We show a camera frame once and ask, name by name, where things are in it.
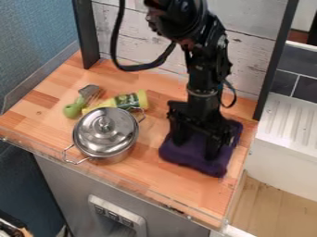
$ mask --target floor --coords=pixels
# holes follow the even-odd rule
[[[317,203],[247,177],[232,225],[259,237],[316,237]]]

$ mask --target pot lid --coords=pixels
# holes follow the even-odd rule
[[[138,136],[138,124],[127,111],[102,107],[81,118],[73,131],[74,143],[92,157],[114,156],[130,148]]]

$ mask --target gray cabinet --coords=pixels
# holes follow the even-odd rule
[[[142,218],[146,225],[146,235],[149,237],[209,236],[208,229],[102,181],[94,180],[71,166],[39,156],[36,160],[75,237],[110,236],[107,226],[114,228],[114,223],[108,216],[97,213],[98,210],[89,201],[91,196]],[[120,225],[115,228],[121,228],[122,232],[126,229]],[[126,235],[122,237],[131,235],[138,237],[136,232],[133,235],[130,231],[126,231]]]

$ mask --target label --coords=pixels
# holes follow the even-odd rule
[[[128,109],[129,107],[140,107],[139,98],[136,93],[122,94],[114,98],[118,108]]]

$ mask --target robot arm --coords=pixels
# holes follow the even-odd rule
[[[238,128],[220,112],[223,85],[226,84],[235,94],[234,87],[226,80],[232,64],[228,59],[225,28],[217,16],[208,11],[206,0],[145,0],[145,5],[148,7],[146,20],[149,27],[158,35],[170,39],[171,44],[151,63],[121,65],[117,61],[116,51],[125,0],[120,0],[120,10],[111,36],[112,60],[125,71],[152,69],[162,65],[175,45],[179,44],[184,50],[189,73],[188,100],[169,101],[171,131],[166,141],[181,147],[199,134],[206,143],[205,159],[216,160],[223,147],[234,147],[233,141],[237,141],[239,136]],[[227,107],[233,106],[235,100],[236,95]],[[169,142],[165,142],[160,151],[169,149],[166,143]],[[175,156],[166,157],[174,162]],[[185,164],[192,166],[190,160],[187,159]]]

